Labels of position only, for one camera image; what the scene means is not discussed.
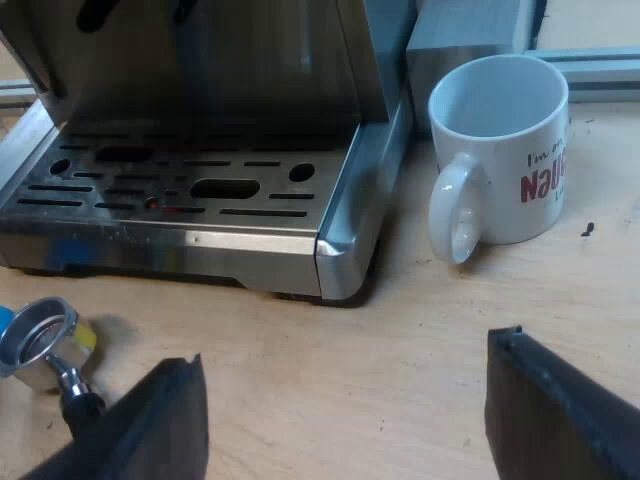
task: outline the drip tray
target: drip tray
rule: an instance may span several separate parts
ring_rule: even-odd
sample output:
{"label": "drip tray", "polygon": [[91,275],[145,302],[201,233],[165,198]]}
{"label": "drip tray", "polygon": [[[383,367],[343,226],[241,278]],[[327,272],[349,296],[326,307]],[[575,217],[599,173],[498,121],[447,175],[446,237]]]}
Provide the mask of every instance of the drip tray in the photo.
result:
{"label": "drip tray", "polygon": [[332,135],[58,131],[36,102],[0,143],[0,265],[347,299],[411,125],[406,92],[389,122]]}
{"label": "drip tray", "polygon": [[2,211],[72,222],[206,225],[315,236],[350,140],[336,135],[61,134]]}

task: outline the gray box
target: gray box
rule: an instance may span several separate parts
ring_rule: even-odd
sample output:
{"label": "gray box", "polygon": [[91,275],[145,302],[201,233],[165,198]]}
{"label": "gray box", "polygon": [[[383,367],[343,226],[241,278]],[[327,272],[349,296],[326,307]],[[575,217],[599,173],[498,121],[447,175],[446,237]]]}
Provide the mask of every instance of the gray box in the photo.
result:
{"label": "gray box", "polygon": [[529,47],[535,0],[426,0],[407,47],[416,131],[436,83],[463,63]]}

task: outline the small black speck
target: small black speck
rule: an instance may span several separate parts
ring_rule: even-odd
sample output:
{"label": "small black speck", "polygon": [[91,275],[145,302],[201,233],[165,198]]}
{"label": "small black speck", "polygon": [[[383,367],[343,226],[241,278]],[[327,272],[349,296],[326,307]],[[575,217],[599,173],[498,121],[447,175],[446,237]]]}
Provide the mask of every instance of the small black speck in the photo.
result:
{"label": "small black speck", "polygon": [[587,230],[585,232],[582,232],[580,234],[581,237],[589,237],[591,235],[591,232],[593,232],[595,230],[596,226],[593,222],[589,222],[587,224]]}

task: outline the yellow object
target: yellow object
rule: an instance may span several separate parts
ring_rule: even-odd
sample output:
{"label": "yellow object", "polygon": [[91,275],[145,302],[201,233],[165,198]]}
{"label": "yellow object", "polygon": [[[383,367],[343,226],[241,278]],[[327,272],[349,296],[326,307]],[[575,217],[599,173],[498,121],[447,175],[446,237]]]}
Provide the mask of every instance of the yellow object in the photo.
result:
{"label": "yellow object", "polygon": [[90,351],[96,348],[96,334],[86,325],[78,323],[73,336],[76,342],[88,348]]}

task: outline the espresso machine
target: espresso machine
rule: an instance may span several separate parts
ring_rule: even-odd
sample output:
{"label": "espresso machine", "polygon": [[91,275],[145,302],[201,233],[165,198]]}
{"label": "espresso machine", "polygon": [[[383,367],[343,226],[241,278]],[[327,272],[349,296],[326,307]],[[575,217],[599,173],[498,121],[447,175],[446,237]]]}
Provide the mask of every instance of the espresso machine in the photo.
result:
{"label": "espresso machine", "polygon": [[38,101],[0,144],[0,265],[342,301],[413,125],[415,0],[0,0]]}

